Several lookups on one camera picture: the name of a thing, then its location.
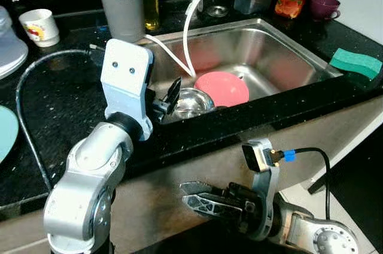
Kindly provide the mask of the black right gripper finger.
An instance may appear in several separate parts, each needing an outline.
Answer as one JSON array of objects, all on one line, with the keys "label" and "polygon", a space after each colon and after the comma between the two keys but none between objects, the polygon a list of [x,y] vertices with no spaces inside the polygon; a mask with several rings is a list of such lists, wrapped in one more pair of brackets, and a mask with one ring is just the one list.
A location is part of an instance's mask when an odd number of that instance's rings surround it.
[{"label": "black right gripper finger", "polygon": [[218,198],[230,198],[227,189],[217,188],[203,181],[186,181],[180,183],[180,189],[184,196],[212,196]]},{"label": "black right gripper finger", "polygon": [[220,219],[237,219],[240,217],[240,208],[233,205],[222,204],[216,200],[211,200],[199,195],[184,195],[181,201],[186,207],[194,212],[216,217]]}]

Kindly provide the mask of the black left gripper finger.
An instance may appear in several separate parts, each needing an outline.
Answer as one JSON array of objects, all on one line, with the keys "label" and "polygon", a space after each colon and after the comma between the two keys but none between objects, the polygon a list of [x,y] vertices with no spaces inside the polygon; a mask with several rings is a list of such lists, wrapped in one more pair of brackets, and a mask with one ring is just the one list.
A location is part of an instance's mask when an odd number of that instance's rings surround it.
[{"label": "black left gripper finger", "polygon": [[183,78],[178,77],[172,82],[170,88],[165,95],[165,115],[170,115],[176,108],[178,97],[180,97],[181,84]]}]

